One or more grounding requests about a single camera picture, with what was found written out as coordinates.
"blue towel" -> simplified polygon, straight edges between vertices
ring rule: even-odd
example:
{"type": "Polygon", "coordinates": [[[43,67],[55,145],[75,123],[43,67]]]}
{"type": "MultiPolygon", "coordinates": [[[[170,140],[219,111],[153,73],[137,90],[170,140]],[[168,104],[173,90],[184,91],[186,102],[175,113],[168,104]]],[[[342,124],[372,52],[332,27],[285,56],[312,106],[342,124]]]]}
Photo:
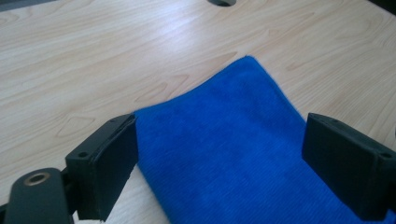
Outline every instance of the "blue towel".
{"type": "Polygon", "coordinates": [[[302,160],[305,122],[252,57],[135,115],[138,165],[172,223],[361,223],[302,160]]]}

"screw hole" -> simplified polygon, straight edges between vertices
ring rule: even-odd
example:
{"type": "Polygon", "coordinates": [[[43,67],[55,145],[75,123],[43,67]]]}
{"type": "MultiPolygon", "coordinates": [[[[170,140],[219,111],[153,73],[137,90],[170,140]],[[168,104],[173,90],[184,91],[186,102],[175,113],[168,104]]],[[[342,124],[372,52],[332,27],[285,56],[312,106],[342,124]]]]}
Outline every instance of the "screw hole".
{"type": "Polygon", "coordinates": [[[207,0],[207,1],[218,7],[231,7],[236,3],[236,0],[207,0]]]}
{"type": "Polygon", "coordinates": [[[48,178],[50,178],[49,173],[38,173],[34,175],[30,175],[24,180],[24,185],[26,186],[34,186],[43,183],[48,178]]]}
{"type": "Polygon", "coordinates": [[[380,155],[385,157],[385,158],[391,158],[392,157],[392,155],[390,155],[389,153],[386,153],[386,152],[383,152],[380,155]]]}
{"type": "Polygon", "coordinates": [[[86,153],[86,152],[80,152],[80,153],[78,153],[78,156],[79,156],[80,158],[84,158],[84,157],[88,156],[88,153],[86,153]]]}

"light wood tabletop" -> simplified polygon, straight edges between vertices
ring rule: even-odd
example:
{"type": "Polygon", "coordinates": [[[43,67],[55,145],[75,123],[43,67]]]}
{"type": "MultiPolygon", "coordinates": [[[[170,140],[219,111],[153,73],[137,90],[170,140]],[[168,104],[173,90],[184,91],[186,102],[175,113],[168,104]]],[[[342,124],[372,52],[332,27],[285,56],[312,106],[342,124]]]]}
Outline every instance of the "light wood tabletop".
{"type": "MultiPolygon", "coordinates": [[[[396,150],[396,19],[368,1],[59,0],[0,13],[0,204],[20,176],[63,169],[108,119],[245,55],[303,117],[340,119],[396,150]]],[[[134,169],[107,223],[167,222],[134,169]]]]}

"microfiber cloth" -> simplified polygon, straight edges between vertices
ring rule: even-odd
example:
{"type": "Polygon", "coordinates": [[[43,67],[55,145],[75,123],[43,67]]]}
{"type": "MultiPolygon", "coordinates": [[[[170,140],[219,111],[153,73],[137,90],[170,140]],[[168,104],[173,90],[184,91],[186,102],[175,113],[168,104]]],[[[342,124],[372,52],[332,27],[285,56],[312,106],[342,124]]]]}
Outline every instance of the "microfiber cloth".
{"type": "Polygon", "coordinates": [[[362,222],[302,160],[305,122],[252,57],[134,114],[138,165],[172,223],[362,222]]]}

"wooden table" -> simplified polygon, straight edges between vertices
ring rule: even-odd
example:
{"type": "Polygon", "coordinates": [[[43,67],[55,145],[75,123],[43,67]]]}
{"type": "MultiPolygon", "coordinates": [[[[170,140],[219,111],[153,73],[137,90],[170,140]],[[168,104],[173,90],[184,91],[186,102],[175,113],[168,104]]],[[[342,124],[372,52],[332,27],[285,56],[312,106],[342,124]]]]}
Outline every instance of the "wooden table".
{"type": "MultiPolygon", "coordinates": [[[[396,150],[396,19],[369,2],[59,0],[0,13],[0,204],[21,175],[63,169],[106,120],[247,54],[304,117],[335,117],[396,150]]],[[[167,222],[135,169],[107,223],[167,222]]]]}

